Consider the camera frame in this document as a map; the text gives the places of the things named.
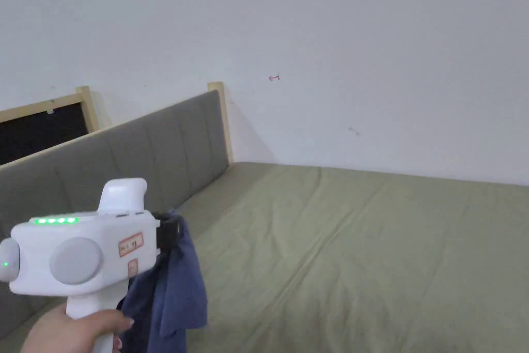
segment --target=blue cloth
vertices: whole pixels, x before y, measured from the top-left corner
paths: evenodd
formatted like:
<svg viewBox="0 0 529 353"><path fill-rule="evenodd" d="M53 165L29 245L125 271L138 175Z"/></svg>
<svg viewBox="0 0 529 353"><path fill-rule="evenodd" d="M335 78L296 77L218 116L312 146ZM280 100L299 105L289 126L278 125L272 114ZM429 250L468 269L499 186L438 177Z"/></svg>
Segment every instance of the blue cloth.
<svg viewBox="0 0 529 353"><path fill-rule="evenodd" d="M180 223L178 248L162 253L125 296L121 310L134 325L121 335L123 353L186 352L185 330L206 325L206 288L189 228Z"/></svg>

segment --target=gray upholstered headboard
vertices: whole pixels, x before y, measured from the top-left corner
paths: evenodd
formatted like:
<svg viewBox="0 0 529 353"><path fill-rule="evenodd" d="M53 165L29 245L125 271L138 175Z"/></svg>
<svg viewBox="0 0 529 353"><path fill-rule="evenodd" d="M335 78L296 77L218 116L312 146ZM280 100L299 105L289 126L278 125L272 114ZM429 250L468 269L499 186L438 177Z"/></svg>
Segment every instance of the gray upholstered headboard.
<svg viewBox="0 0 529 353"><path fill-rule="evenodd" d="M109 179L145 178L146 208L167 211L227 167L221 99L210 91L0 167L0 240L30 217L93 211ZM46 303L0 283L0 339Z"/></svg>

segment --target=red label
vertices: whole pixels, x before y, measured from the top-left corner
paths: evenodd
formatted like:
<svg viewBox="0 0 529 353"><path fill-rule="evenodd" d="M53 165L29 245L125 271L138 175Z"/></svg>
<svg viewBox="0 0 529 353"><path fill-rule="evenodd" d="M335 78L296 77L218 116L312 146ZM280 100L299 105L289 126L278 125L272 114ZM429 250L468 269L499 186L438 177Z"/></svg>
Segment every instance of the red label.
<svg viewBox="0 0 529 353"><path fill-rule="evenodd" d="M142 245L144 245L144 234L138 233L137 235L131 236L119 243L119 256L123 258Z"/></svg>
<svg viewBox="0 0 529 353"><path fill-rule="evenodd" d="M137 275L137 259L133 259L129 262L129 279Z"/></svg>

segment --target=battery indicator light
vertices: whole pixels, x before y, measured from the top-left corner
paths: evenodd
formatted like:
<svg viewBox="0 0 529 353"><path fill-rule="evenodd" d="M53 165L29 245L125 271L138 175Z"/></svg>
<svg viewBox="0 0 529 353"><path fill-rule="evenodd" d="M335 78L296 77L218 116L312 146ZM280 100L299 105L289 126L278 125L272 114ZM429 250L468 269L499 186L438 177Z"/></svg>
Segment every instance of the battery indicator light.
<svg viewBox="0 0 529 353"><path fill-rule="evenodd" d="M37 224L49 224L49 223L75 223L79 221L79 218L39 218L35 221Z"/></svg>

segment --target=mattress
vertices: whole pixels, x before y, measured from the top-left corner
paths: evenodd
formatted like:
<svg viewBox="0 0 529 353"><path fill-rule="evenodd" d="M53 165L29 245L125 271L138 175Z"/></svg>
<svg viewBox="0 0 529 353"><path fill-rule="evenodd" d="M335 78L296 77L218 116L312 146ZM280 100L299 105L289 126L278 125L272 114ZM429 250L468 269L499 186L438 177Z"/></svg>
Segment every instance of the mattress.
<svg viewBox="0 0 529 353"><path fill-rule="evenodd" d="M190 352L522 352L529 188L239 163L182 207Z"/></svg>

